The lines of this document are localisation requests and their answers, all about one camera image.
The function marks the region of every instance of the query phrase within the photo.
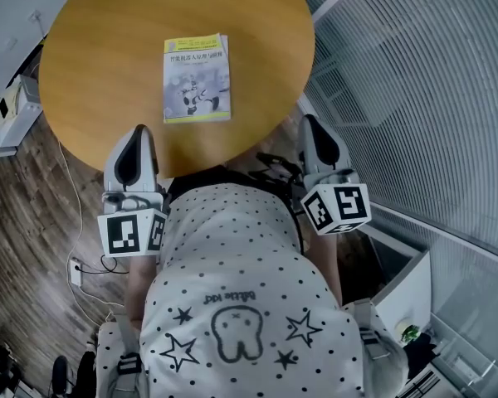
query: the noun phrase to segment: white box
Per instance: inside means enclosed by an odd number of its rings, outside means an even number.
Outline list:
[[[166,215],[154,208],[98,216],[105,256],[159,255]]]
[[[0,147],[18,146],[41,112],[37,81],[19,75],[0,98]]]
[[[318,235],[345,233],[371,221],[366,184],[318,184],[300,203]]]

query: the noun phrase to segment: cartoon tooth print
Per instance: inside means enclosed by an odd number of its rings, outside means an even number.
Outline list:
[[[217,340],[217,352],[228,363],[239,362],[242,357],[255,361],[263,353],[260,335],[263,317],[246,305],[225,307],[217,311],[211,322]]]

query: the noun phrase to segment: power outlet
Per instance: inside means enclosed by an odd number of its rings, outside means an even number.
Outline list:
[[[78,260],[70,260],[70,281],[77,287],[81,287],[81,282],[83,281],[83,273],[80,272],[81,262]]]

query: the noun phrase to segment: book cover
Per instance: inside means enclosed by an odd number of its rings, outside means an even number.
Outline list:
[[[174,38],[164,42],[164,122],[231,118],[227,36]]]

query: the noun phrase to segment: shoulder strap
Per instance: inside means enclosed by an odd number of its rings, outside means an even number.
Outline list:
[[[115,313],[125,355],[100,388],[98,398],[149,398],[148,378],[140,359],[139,339],[125,314]]]
[[[372,306],[369,299],[354,302],[354,320],[359,327],[359,335],[365,345],[365,351],[372,360],[378,360],[389,355],[389,351],[379,341],[371,326]]]

